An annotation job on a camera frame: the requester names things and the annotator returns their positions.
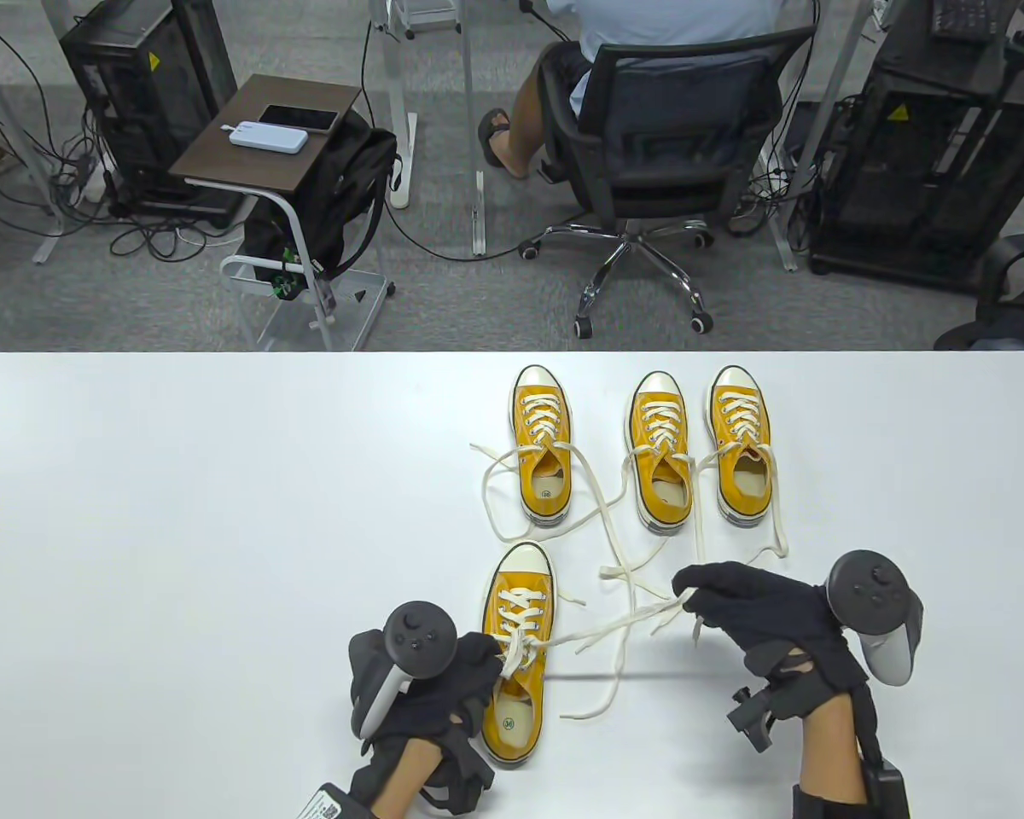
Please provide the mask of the person's right hand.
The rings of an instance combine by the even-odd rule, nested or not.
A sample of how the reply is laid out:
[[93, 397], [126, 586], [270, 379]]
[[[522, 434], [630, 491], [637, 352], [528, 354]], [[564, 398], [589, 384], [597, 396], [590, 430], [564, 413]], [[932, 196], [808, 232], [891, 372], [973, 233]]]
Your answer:
[[737, 561], [692, 563], [672, 578], [673, 593], [688, 590], [684, 611], [703, 627], [723, 631], [743, 652], [777, 645], [800, 650], [831, 695], [852, 694], [868, 676], [855, 659], [824, 590]]

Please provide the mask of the person's left hand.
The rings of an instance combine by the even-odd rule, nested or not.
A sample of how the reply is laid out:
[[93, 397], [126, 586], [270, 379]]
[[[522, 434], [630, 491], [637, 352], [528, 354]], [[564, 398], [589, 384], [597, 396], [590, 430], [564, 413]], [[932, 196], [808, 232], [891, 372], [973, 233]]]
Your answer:
[[403, 818], [419, 798], [453, 816], [477, 807], [495, 772], [472, 741], [502, 666], [497, 641], [469, 632], [440, 675], [414, 680], [406, 693], [395, 694], [362, 742], [361, 752], [371, 757], [349, 787], [361, 815]]

